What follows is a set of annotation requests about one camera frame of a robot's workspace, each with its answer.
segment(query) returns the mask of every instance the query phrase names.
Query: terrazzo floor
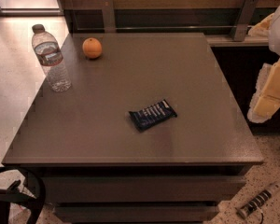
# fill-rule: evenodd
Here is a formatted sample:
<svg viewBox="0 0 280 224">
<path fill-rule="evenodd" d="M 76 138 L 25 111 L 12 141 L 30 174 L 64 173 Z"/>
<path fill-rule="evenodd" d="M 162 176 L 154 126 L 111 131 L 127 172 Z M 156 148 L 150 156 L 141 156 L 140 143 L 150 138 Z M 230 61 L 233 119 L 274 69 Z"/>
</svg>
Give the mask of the terrazzo floor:
<svg viewBox="0 0 280 224">
<path fill-rule="evenodd" d="M 54 33 L 60 45 L 63 43 L 68 34 L 63 17 L 0 18 L 0 163 L 44 78 L 30 43 L 31 27 L 39 22 Z M 280 134 L 255 135 L 255 138 L 265 162 L 246 174 L 246 185 L 232 200 L 222 202 L 220 213 L 204 224 L 260 223 L 260 211 L 242 220 L 236 215 L 236 208 L 272 182 L 280 181 Z M 0 187 L 17 176 L 16 173 L 1 176 Z M 280 224 L 280 191 L 266 202 L 262 211 L 264 224 Z M 37 223 L 62 224 L 52 212 L 52 207 L 46 204 Z M 13 205 L 10 223 L 24 224 L 27 215 L 27 210 Z"/>
</svg>

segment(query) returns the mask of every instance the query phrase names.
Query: bottle label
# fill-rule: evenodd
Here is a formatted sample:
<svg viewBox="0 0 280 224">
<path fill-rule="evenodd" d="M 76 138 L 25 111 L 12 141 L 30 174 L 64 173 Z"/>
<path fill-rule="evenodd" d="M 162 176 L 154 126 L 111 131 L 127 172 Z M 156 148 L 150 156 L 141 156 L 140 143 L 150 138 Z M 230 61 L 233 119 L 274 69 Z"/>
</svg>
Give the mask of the bottle label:
<svg viewBox="0 0 280 224">
<path fill-rule="evenodd" d="M 63 60 L 56 42 L 44 42 L 35 47 L 35 54 L 41 65 L 54 66 Z"/>
</svg>

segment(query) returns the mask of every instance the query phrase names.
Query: bottle cap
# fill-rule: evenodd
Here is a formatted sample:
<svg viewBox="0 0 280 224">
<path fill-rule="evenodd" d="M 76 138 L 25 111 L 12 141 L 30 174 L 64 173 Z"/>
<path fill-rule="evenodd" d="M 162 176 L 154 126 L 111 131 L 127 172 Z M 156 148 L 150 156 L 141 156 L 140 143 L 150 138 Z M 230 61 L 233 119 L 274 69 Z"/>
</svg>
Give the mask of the bottle cap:
<svg viewBox="0 0 280 224">
<path fill-rule="evenodd" d="M 35 34 L 40 34 L 45 32 L 45 27 L 42 24 L 37 24 L 32 27 Z"/>
</svg>

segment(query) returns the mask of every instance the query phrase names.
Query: desk drawer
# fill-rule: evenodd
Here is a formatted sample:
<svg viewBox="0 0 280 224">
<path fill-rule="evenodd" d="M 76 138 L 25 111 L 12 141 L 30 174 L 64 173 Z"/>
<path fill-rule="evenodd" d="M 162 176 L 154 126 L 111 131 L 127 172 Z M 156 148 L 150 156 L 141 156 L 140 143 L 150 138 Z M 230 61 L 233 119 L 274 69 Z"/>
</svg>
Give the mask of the desk drawer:
<svg viewBox="0 0 280 224">
<path fill-rule="evenodd" d="M 60 220 L 71 223 L 196 222 L 210 220 L 217 213 L 216 206 L 200 203 L 101 203 L 55 208 L 55 215 Z"/>
<path fill-rule="evenodd" d="M 49 203 L 201 202 L 229 200 L 241 176 L 43 177 Z"/>
</svg>

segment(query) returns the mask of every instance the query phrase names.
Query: black chair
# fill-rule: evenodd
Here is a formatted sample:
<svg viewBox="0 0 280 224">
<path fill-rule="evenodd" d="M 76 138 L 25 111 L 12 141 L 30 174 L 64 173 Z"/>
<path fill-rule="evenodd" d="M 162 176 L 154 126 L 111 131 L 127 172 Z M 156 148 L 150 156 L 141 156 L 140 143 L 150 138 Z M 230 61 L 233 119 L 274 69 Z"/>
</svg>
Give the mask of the black chair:
<svg viewBox="0 0 280 224">
<path fill-rule="evenodd" d="M 0 224 L 8 224 L 11 203 L 24 206 L 30 210 L 27 224 L 36 224 L 45 203 L 46 189 L 43 181 L 31 171 L 19 167 L 0 167 L 0 174 L 10 170 L 18 170 L 26 180 L 33 180 L 35 185 L 34 197 L 20 193 L 18 186 L 20 180 L 14 181 L 9 188 L 0 189 Z"/>
</svg>

